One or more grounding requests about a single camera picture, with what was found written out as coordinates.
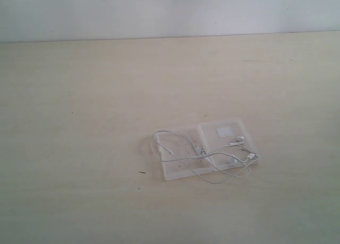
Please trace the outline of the clear plastic storage case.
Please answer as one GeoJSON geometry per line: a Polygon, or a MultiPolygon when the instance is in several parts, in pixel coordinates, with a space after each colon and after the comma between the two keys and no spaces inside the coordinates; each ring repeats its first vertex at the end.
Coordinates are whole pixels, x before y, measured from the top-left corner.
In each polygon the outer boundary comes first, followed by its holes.
{"type": "Polygon", "coordinates": [[[154,132],[151,149],[165,180],[197,176],[210,184],[245,178],[257,149],[241,119],[197,123],[154,132]]]}

